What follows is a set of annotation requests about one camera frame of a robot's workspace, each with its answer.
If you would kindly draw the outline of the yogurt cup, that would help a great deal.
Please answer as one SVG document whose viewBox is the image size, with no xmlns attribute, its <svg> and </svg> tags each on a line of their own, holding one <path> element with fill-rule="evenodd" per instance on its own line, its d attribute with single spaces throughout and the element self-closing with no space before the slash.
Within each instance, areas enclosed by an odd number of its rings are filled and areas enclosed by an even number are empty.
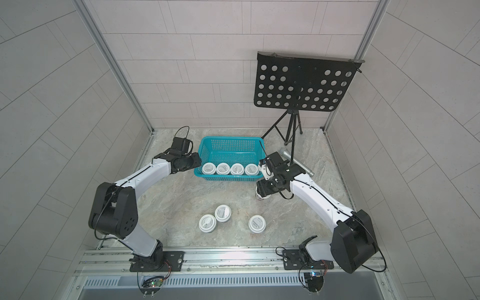
<svg viewBox="0 0 480 300">
<path fill-rule="evenodd" d="M 266 220 L 260 215 L 254 215 L 249 219 L 248 226 L 253 233 L 260 234 L 266 229 Z"/>
<path fill-rule="evenodd" d="M 242 176 L 245 173 L 245 167 L 240 163 L 234 163 L 230 168 L 230 174 L 233 176 Z"/>
<path fill-rule="evenodd" d="M 212 162 L 206 162 L 202 168 L 201 172 L 203 175 L 215 175 L 216 174 L 216 165 Z"/>
<path fill-rule="evenodd" d="M 229 175 L 230 172 L 231 172 L 230 165 L 225 162 L 221 162 L 216 166 L 217 175 L 226 176 L 226 175 Z"/>
<path fill-rule="evenodd" d="M 259 172 L 259 166 L 257 164 L 251 163 L 244 168 L 244 173 L 248 176 L 257 176 Z"/>
<path fill-rule="evenodd" d="M 212 233 L 217 225 L 217 220 L 212 214 L 205 214 L 199 220 L 199 229 L 203 233 Z"/>
<path fill-rule="evenodd" d="M 256 195 L 256 199 L 257 199 L 257 200 L 260 200 L 260 201 L 262 201 L 262 200 L 267 200 L 267 199 L 269 199 L 269 198 L 271 197 L 271 195 L 261 196 L 258 192 L 256 192 L 255 195 Z"/>
<path fill-rule="evenodd" d="M 220 222 L 220 223 L 228 222 L 231 218 L 231 215 L 232 215 L 232 210 L 226 204 L 222 204 L 218 206 L 214 212 L 214 216 L 217 222 Z"/>
</svg>

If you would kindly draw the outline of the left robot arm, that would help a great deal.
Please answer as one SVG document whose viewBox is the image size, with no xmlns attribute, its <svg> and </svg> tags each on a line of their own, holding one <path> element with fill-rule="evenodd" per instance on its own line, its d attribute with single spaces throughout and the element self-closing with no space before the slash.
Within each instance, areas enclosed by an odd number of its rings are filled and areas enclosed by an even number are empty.
<svg viewBox="0 0 480 300">
<path fill-rule="evenodd" d="M 162 152 L 132 175 L 114 183 L 100 184 L 92 204 L 89 227 L 95 233 L 120 241 L 132 251 L 132 272 L 159 270 L 165 263 L 163 244 L 138 224 L 138 200 L 163 178 L 200 166 L 197 152 Z"/>
</svg>

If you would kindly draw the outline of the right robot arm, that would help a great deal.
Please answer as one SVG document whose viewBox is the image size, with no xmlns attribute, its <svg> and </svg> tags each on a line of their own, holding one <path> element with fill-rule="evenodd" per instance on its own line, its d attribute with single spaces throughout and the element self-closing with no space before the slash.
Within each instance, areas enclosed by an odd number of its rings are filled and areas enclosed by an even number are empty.
<svg viewBox="0 0 480 300">
<path fill-rule="evenodd" d="M 318 186 L 308 174 L 277 174 L 256 183 L 256 192 L 261 198 L 287 190 L 303 200 L 332 232 L 328 253 L 347 273 L 352 274 L 380 251 L 370 215 L 353 211 L 336 201 Z"/>
</svg>

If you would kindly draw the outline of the teal plastic basket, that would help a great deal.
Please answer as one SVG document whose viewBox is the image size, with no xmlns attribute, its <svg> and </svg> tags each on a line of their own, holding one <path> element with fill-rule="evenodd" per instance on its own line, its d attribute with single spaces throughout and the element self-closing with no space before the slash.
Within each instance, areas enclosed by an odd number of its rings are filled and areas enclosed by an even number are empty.
<svg viewBox="0 0 480 300">
<path fill-rule="evenodd" d="M 239 163 L 243 167 L 258 166 L 266 157 L 264 147 L 260 137 L 206 136 L 200 142 L 198 154 L 202 165 L 226 163 L 231 167 Z M 194 174 L 207 181 L 258 181 L 263 178 L 260 172 L 257 175 L 204 174 L 202 167 L 194 169 Z"/>
</svg>

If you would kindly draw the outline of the silver metal cylinder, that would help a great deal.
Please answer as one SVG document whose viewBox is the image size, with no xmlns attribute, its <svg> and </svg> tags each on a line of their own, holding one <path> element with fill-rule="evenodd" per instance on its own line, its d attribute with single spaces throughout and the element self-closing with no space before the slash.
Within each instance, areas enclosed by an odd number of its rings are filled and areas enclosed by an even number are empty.
<svg viewBox="0 0 480 300">
<path fill-rule="evenodd" d="M 298 166 L 300 166 L 311 177 L 315 175 L 315 173 L 309 167 L 307 167 L 305 164 L 303 164 L 301 161 L 297 160 L 296 158 L 292 157 L 292 154 L 286 148 L 281 148 L 279 152 L 281 156 L 283 156 L 287 160 L 290 160 L 294 164 L 297 164 Z"/>
</svg>

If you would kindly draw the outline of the right circuit board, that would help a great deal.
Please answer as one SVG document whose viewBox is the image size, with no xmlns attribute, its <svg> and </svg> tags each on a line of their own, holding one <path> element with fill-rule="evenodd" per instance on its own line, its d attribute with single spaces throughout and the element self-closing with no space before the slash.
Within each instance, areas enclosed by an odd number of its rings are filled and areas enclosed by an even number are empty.
<svg viewBox="0 0 480 300">
<path fill-rule="evenodd" d="M 310 293 L 319 293 L 325 283 L 324 276 L 321 276 L 315 272 L 305 272 L 304 274 L 304 286 Z"/>
</svg>

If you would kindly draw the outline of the circuit board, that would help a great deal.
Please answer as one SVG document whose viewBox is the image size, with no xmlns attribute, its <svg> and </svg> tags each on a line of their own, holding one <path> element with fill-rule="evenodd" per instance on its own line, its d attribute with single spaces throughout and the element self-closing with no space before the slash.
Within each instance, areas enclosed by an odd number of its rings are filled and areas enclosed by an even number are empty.
<svg viewBox="0 0 480 300">
<path fill-rule="evenodd" d="M 164 281 L 164 276 L 155 276 L 144 280 L 139 286 L 143 294 L 143 298 L 146 298 L 147 296 L 152 298 L 155 297 L 155 294 L 162 288 Z"/>
<path fill-rule="evenodd" d="M 304 274 L 304 286 L 310 293 L 319 293 L 325 283 L 324 276 L 321 276 L 315 272 L 305 272 Z"/>
</svg>

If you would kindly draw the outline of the black perforated music stand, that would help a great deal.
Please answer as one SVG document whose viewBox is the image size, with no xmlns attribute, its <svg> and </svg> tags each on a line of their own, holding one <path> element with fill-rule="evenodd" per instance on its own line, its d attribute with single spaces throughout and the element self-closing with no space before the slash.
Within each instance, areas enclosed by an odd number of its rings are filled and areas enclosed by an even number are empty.
<svg viewBox="0 0 480 300">
<path fill-rule="evenodd" d="M 289 116 L 287 132 L 280 136 L 284 145 L 291 145 L 290 160 L 294 160 L 296 133 L 303 133 L 300 112 L 335 111 L 364 63 L 363 59 L 258 52 L 254 105 L 284 110 L 262 138 L 279 131 L 278 124 Z"/>
</svg>

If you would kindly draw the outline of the left circuit board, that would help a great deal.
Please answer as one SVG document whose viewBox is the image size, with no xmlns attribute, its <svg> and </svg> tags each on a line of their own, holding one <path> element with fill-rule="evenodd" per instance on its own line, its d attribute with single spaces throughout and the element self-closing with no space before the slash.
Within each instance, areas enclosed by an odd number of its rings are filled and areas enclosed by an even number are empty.
<svg viewBox="0 0 480 300">
<path fill-rule="evenodd" d="M 146 298 L 147 296 L 152 298 L 155 297 L 155 294 L 162 288 L 164 281 L 164 276 L 155 276 L 144 280 L 139 286 L 143 294 L 143 298 Z"/>
</svg>

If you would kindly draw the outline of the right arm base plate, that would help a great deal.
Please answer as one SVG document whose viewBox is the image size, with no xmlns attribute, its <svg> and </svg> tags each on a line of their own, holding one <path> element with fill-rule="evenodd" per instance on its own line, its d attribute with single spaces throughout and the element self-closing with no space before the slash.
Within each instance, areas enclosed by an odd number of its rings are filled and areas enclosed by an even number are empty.
<svg viewBox="0 0 480 300">
<path fill-rule="evenodd" d="M 333 270 L 334 262 L 327 260 L 314 261 L 300 249 L 286 249 L 278 247 L 276 254 L 282 257 L 284 269 L 287 271 L 297 270 Z"/>
</svg>

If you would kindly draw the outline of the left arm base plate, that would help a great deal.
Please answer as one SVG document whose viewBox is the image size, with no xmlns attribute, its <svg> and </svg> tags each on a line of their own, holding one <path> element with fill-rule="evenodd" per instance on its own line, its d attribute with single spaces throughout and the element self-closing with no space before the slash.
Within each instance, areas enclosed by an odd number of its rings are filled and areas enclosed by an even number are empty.
<svg viewBox="0 0 480 300">
<path fill-rule="evenodd" d="M 180 272 L 183 259 L 185 256 L 184 251 L 163 251 L 162 253 L 156 252 L 150 257 L 143 257 L 134 255 L 131 262 L 129 271 L 136 272 Z"/>
</svg>

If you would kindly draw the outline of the aluminium mounting rail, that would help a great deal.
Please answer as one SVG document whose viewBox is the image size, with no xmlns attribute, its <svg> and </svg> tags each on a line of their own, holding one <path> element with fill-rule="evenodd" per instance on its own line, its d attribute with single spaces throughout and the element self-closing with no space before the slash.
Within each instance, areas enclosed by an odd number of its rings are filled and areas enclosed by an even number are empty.
<svg viewBox="0 0 480 300">
<path fill-rule="evenodd" d="M 181 251 L 171 256 L 171 278 L 181 275 L 287 273 L 282 248 L 275 247 L 165 247 L 166 252 Z M 103 247 L 87 250 L 73 269 L 78 276 L 166 275 L 162 271 L 130 271 L 131 251 L 125 247 Z"/>
</svg>

